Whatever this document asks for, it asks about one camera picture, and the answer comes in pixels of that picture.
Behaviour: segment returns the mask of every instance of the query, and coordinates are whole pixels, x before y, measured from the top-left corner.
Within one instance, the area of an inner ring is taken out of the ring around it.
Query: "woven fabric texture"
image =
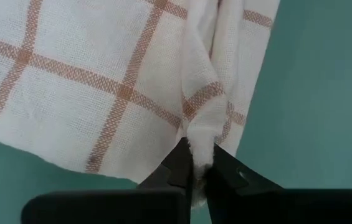
[[[278,0],[0,0],[0,142],[145,179],[236,153]]]

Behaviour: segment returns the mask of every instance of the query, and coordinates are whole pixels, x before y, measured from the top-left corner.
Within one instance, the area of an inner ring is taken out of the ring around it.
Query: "teal background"
[[[237,158],[284,187],[352,188],[352,1],[282,0]],[[0,144],[0,223],[39,194],[134,186]]]

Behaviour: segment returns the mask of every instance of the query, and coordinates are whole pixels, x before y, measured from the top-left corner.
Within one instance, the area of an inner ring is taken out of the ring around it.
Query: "checkered cloth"
[[[235,154],[278,0],[0,0],[0,142],[141,182]]]

